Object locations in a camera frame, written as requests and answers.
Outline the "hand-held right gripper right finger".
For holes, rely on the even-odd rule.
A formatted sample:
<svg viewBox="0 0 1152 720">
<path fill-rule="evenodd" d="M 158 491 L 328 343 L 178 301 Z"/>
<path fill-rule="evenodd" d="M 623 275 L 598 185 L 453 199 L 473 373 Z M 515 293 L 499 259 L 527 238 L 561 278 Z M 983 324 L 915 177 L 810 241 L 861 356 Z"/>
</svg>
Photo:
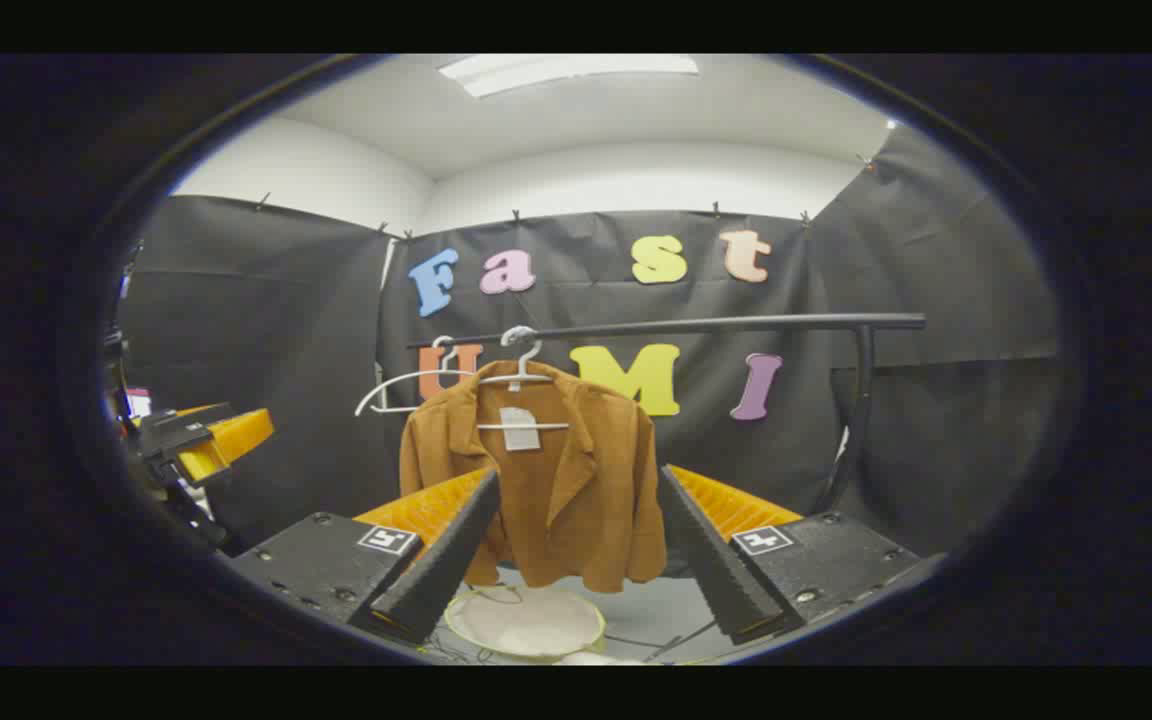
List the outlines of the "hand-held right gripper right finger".
<svg viewBox="0 0 1152 720">
<path fill-rule="evenodd" d="M 735 644 L 805 632 L 935 569 L 846 511 L 812 515 L 667 464 L 660 507 L 717 626 Z"/>
</svg>

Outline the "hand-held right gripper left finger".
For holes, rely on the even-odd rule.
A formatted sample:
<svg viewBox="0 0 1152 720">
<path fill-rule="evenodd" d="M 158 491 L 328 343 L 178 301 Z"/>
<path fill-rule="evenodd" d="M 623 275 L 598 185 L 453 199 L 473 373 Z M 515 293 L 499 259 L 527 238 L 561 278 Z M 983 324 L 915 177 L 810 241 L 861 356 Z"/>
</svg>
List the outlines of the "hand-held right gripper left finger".
<svg viewBox="0 0 1152 720">
<path fill-rule="evenodd" d="M 499 507 L 495 471 L 471 471 L 357 518 L 314 511 L 230 562 L 302 609 L 420 644 L 465 578 Z"/>
</svg>

